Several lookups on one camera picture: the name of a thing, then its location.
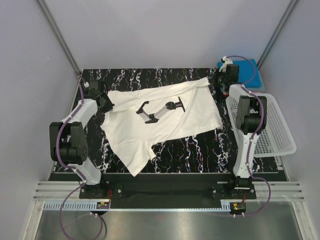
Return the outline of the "white t-shirt with print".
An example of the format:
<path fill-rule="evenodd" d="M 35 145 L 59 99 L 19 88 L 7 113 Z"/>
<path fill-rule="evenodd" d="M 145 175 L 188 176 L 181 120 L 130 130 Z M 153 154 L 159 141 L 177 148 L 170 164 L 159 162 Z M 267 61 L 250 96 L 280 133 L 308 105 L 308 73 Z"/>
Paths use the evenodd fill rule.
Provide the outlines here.
<path fill-rule="evenodd" d="M 185 81 L 135 91 L 109 91 L 114 104 L 101 129 L 132 176 L 155 158 L 152 147 L 222 128 L 209 80 Z"/>

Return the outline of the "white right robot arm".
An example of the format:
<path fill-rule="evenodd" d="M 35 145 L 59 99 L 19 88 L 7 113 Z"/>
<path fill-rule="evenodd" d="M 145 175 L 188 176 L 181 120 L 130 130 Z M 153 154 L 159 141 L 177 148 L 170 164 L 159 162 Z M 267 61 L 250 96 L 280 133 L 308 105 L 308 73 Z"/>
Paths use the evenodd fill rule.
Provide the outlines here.
<path fill-rule="evenodd" d="M 236 73 L 219 71 L 214 77 L 214 85 L 221 88 L 229 97 L 237 99 L 235 126 L 238 129 L 239 143 L 237 157 L 232 170 L 232 178 L 227 185 L 228 195 L 239 198 L 252 187 L 252 164 L 257 141 L 266 127 L 267 99 L 248 90 L 236 82 Z"/>

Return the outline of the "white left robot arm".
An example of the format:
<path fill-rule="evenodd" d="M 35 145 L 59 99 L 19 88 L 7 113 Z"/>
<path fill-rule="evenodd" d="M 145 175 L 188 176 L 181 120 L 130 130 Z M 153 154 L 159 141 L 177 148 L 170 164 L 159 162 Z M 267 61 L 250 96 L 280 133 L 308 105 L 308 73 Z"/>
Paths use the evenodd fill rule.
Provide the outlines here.
<path fill-rule="evenodd" d="M 89 94 L 78 101 L 67 117 L 49 126 L 51 159 L 76 173 L 84 184 L 91 185 L 90 192 L 97 198 L 108 193 L 108 186 L 101 181 L 102 173 L 89 158 L 84 127 L 96 113 L 107 113 L 113 107 L 107 93 Z"/>

